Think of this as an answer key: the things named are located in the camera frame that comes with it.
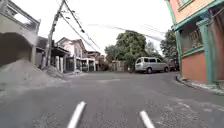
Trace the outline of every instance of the green tree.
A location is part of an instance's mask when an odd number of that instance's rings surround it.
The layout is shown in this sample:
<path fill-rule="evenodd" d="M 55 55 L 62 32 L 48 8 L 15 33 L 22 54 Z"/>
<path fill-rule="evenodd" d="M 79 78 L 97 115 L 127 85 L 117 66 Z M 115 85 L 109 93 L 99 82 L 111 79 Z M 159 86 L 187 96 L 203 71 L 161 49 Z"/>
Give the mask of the green tree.
<path fill-rule="evenodd" d="M 163 57 L 158 53 L 153 42 L 149 41 L 146 44 L 145 51 L 147 52 L 148 57 L 156 57 L 156 58 L 159 58 L 160 60 L 163 60 Z"/>
<path fill-rule="evenodd" d="M 105 53 L 107 54 L 106 59 L 108 62 L 112 62 L 116 59 L 117 54 L 117 46 L 116 45 L 109 45 L 105 48 Z"/>
<path fill-rule="evenodd" d="M 145 46 L 145 51 L 150 54 L 150 53 L 153 53 L 153 52 L 157 52 L 153 42 L 149 41 L 146 46 Z"/>
<path fill-rule="evenodd" d="M 166 39 L 161 41 L 160 47 L 163 54 L 167 58 L 177 57 L 176 36 L 172 30 L 168 30 L 166 33 Z"/>
<path fill-rule="evenodd" d="M 125 60 L 131 69 L 134 69 L 135 60 L 146 56 L 146 38 L 135 31 L 125 31 L 117 37 L 116 46 L 119 48 L 117 59 Z"/>

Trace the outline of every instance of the white van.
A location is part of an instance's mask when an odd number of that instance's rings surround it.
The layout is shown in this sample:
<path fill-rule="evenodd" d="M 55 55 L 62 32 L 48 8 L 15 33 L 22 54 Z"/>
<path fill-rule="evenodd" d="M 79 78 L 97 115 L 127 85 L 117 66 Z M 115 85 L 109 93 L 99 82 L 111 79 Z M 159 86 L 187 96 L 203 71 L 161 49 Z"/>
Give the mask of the white van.
<path fill-rule="evenodd" d="M 144 71 L 151 74 L 153 71 L 169 71 L 168 64 L 156 57 L 140 57 L 135 62 L 135 71 Z"/>

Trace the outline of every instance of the road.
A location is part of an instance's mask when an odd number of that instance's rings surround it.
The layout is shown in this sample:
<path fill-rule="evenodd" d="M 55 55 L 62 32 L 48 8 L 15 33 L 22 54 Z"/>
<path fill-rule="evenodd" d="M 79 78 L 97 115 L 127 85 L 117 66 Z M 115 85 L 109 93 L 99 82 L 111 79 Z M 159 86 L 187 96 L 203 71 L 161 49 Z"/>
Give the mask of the road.
<path fill-rule="evenodd" d="M 15 94 L 0 100 L 1 128 L 66 128 L 82 100 L 79 128 L 144 128 L 141 110 L 156 128 L 223 128 L 224 97 L 179 84 L 176 74 L 90 73 Z"/>

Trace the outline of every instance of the cloudy sky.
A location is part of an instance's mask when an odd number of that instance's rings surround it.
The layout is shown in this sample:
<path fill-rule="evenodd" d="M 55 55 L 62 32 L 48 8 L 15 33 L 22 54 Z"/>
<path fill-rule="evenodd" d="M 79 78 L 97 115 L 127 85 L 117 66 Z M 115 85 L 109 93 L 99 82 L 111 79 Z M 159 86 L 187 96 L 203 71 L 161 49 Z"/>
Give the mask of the cloudy sky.
<path fill-rule="evenodd" d="M 39 35 L 47 37 L 54 14 L 59 8 L 61 0 L 12 0 L 24 11 L 29 13 L 35 19 L 41 19 Z M 166 32 L 171 28 L 172 21 L 164 0 L 67 0 L 70 8 L 75 11 L 84 30 L 98 44 L 97 48 L 85 34 L 83 37 L 92 44 L 94 49 L 104 53 L 105 46 L 116 43 L 116 37 L 123 32 L 113 27 L 119 27 L 128 30 L 135 30 L 139 33 L 164 39 L 160 32 Z M 64 13 L 71 25 L 80 32 L 76 22 L 71 15 Z M 58 41 L 62 37 L 69 39 L 79 39 L 80 37 L 70 28 L 69 25 L 60 19 L 54 39 Z M 152 41 L 157 50 L 161 53 L 157 40 L 147 38 Z"/>

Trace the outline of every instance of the gravel pile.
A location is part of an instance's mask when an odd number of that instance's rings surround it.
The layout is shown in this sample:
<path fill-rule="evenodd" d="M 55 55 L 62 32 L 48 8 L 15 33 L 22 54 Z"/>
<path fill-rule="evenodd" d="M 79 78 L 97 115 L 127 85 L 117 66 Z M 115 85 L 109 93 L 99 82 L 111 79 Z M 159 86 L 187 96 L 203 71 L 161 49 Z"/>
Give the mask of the gravel pile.
<path fill-rule="evenodd" d="M 64 74 L 53 66 L 47 66 L 43 70 L 51 77 L 65 79 Z"/>
<path fill-rule="evenodd" d="M 53 86 L 56 82 L 62 80 L 49 76 L 27 60 L 18 60 L 0 68 L 0 93 L 38 89 Z"/>

